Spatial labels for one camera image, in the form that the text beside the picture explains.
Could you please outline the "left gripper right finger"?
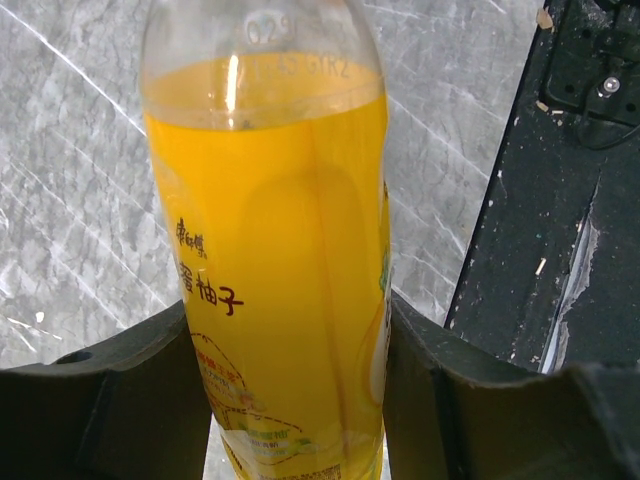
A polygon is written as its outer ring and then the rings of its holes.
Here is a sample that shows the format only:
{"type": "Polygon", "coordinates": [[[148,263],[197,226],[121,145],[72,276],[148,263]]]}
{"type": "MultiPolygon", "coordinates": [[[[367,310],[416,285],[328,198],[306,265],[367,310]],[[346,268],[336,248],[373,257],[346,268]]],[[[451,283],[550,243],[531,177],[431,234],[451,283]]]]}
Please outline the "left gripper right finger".
{"type": "Polygon", "coordinates": [[[384,421],[395,479],[635,479],[639,371],[501,361],[391,298],[384,421]]]}

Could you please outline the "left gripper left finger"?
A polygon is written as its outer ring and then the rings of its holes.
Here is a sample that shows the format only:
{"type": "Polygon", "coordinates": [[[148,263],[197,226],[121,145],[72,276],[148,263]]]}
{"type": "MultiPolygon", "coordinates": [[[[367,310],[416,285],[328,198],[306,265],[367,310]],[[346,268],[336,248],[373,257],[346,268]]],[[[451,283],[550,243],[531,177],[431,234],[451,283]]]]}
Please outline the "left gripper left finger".
{"type": "Polygon", "coordinates": [[[4,479],[200,479],[211,410],[184,306],[1,372],[4,479]]]}

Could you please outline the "yellow juice bottle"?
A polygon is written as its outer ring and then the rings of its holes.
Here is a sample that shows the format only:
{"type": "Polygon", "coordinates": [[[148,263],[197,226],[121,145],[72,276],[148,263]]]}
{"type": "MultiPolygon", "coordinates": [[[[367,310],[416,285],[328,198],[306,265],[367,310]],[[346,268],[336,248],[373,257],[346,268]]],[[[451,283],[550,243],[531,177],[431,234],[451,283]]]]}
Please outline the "yellow juice bottle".
{"type": "Polygon", "coordinates": [[[240,479],[377,479],[385,79],[359,1],[155,1],[140,91],[206,396],[240,479]]]}

